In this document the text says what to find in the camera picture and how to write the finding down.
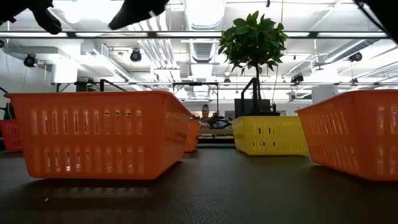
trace person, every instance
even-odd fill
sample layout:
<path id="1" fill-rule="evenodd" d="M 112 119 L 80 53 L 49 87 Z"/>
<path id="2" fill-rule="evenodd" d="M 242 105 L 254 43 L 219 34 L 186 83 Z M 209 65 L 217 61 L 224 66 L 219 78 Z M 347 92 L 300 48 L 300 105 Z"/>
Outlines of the person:
<path id="1" fill-rule="evenodd" d="M 200 129 L 217 128 L 216 124 L 214 124 L 213 126 L 210 126 L 210 124 L 208 123 L 211 119 L 209 117 L 209 106 L 208 105 L 202 106 L 201 115 L 202 115 L 202 117 L 200 118 Z"/>

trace ceiling light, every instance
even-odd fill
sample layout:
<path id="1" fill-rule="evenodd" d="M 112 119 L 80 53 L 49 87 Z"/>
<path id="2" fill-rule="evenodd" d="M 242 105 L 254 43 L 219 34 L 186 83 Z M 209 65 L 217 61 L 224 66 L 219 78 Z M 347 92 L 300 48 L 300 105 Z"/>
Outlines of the ceiling light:
<path id="1" fill-rule="evenodd" d="M 285 32 L 289 37 L 308 37 L 310 35 L 309 32 Z"/>
<path id="2" fill-rule="evenodd" d="M 183 44 L 219 44 L 219 40 L 181 40 Z"/>
<path id="3" fill-rule="evenodd" d="M 387 37 L 383 32 L 320 32 L 318 37 Z"/>
<path id="4" fill-rule="evenodd" d="M 19 37 L 68 37 L 66 33 L 61 32 L 59 34 L 49 34 L 48 32 L 0 32 L 0 37 L 9 38 L 19 38 Z"/>
<path id="5" fill-rule="evenodd" d="M 193 38 L 221 38 L 218 31 L 177 31 L 177 32 L 157 32 L 158 37 L 193 37 Z"/>
<path id="6" fill-rule="evenodd" d="M 146 32 L 77 32 L 77 37 L 92 37 L 92 38 L 126 38 L 129 37 L 148 37 Z"/>

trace plastic basket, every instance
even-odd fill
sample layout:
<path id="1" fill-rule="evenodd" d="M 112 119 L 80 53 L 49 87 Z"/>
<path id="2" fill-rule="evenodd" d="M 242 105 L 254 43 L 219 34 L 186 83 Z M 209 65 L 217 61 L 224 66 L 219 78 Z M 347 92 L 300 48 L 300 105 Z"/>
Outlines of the plastic basket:
<path id="1" fill-rule="evenodd" d="M 197 119 L 191 119 L 189 121 L 188 134 L 187 134 L 187 145 L 185 146 L 185 152 L 193 152 L 198 145 L 199 138 L 199 121 Z"/>
<path id="2" fill-rule="evenodd" d="M 397 109 L 397 90 L 362 90 L 297 113 L 314 162 L 369 180 L 398 180 Z"/>
<path id="3" fill-rule="evenodd" d="M 236 148 L 249 155 L 306 155 L 296 116 L 241 116 L 232 121 Z"/>
<path id="4" fill-rule="evenodd" d="M 154 179 L 183 157 L 190 112 L 169 92 L 6 97 L 32 177 Z"/>
<path id="5" fill-rule="evenodd" d="M 21 151 L 22 146 L 19 140 L 19 131 L 15 120 L 0 121 L 0 129 L 7 151 Z"/>

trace yellow basket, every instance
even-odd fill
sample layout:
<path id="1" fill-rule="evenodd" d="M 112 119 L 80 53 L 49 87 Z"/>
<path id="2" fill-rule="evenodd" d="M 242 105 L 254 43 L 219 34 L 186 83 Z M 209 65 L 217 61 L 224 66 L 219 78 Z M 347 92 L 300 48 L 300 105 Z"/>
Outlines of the yellow basket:
<path id="1" fill-rule="evenodd" d="M 308 154 L 298 116 L 242 116 L 232 128 L 236 148 L 249 155 Z"/>

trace black mat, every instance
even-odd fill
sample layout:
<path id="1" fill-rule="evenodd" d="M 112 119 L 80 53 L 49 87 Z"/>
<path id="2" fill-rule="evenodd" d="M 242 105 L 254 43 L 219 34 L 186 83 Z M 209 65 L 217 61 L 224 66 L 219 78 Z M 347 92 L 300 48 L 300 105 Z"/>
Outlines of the black mat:
<path id="1" fill-rule="evenodd" d="M 49 180 L 0 152 L 0 223 L 397 223 L 398 184 L 199 149 L 155 181 Z"/>

